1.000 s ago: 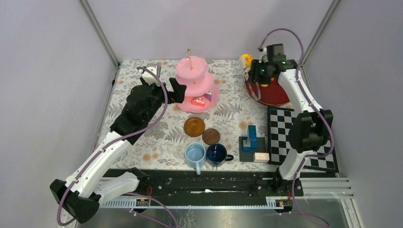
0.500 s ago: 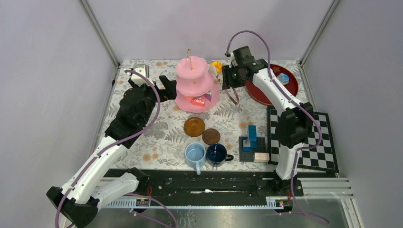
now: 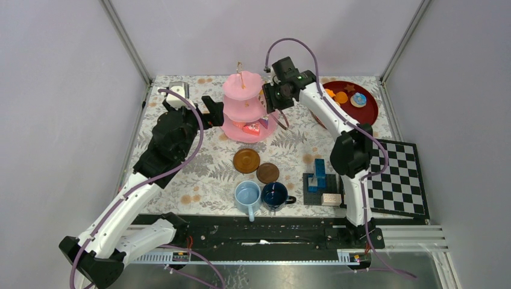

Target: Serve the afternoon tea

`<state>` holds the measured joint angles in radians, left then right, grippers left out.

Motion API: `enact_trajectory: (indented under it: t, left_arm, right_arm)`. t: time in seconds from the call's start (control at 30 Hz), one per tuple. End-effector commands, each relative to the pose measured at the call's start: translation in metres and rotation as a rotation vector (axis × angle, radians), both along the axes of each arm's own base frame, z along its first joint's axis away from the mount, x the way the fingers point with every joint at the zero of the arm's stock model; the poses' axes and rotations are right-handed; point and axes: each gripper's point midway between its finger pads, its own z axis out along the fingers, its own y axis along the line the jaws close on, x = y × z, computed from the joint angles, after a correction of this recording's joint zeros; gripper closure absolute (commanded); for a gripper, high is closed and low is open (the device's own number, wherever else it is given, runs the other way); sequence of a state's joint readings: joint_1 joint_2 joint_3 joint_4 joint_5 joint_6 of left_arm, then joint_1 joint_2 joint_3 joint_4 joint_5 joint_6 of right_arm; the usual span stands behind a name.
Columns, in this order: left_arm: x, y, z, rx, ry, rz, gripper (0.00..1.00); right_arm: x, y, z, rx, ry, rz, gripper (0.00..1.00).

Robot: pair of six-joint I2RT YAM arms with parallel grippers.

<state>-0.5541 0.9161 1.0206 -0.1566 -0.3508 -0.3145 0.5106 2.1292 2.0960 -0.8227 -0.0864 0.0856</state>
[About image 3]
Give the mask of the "blue frosted donut toy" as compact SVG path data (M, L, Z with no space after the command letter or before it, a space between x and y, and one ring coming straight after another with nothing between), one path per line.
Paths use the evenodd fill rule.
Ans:
M352 95L350 102L354 107L362 108L366 106L367 98L364 94L356 92Z

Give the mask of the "pink three-tier cake stand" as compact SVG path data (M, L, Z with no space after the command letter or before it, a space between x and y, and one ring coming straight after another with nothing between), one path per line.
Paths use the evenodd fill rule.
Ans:
M222 130L231 140L242 143L257 143L269 137L277 129L279 118L276 112L266 112L266 100L259 100L264 81L257 73L243 70L242 63L238 63L236 73L231 74L223 83L224 91L224 124ZM249 135L236 128L233 122L254 123L259 118L267 116L269 127L265 129L260 125L260 135Z

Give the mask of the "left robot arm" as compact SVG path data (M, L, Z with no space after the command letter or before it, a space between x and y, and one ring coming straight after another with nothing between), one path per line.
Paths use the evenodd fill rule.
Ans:
M70 262L70 288L108 288L127 265L149 251L184 238L185 221L169 213L130 236L123 234L142 208L199 152L207 129L224 124L224 103L203 96L208 112L181 98L182 106L163 102L152 138L117 196L78 237L59 244Z

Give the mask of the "pink swirl roll cake toy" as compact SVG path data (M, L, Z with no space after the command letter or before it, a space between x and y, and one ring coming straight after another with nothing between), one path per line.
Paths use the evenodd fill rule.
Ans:
M249 135L260 135L260 123L254 122L254 123L247 123L242 127L242 132Z

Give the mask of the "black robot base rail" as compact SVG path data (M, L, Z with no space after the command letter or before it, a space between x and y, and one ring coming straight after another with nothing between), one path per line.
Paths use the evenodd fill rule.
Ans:
M141 214L134 225L158 219L177 227L171 245L190 246L209 261L335 261L338 250L365 252L371 239L385 247L381 229L373 225L351 229L344 218L185 216L174 213Z

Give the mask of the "orange tart toy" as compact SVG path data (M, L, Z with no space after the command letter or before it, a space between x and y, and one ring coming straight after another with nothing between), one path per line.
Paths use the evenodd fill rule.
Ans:
M334 101L340 104L345 104L348 102L348 95L345 92L338 92L334 96Z

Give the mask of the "brown star cookie toy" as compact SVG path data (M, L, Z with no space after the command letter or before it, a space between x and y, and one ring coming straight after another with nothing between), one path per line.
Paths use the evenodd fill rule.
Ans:
M345 91L346 91L347 93L355 92L355 91L356 91L356 88L355 88L354 84L347 84L347 85L345 86Z

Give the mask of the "pink purple cake slice toy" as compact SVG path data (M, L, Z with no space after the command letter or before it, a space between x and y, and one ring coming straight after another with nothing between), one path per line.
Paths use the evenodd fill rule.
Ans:
M259 122L259 124L261 124L262 127L264 127L265 129L268 129L269 120L268 120L267 116L263 116L263 117L259 118L258 122Z

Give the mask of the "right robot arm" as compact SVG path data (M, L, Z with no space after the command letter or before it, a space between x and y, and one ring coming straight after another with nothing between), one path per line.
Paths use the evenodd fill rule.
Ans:
M267 111L283 111L299 103L309 109L333 137L330 153L333 169L343 179L346 218L353 226L362 226L371 218L367 179L372 158L372 126L360 124L328 95L313 72L300 72L290 57L264 71L270 80L263 85Z

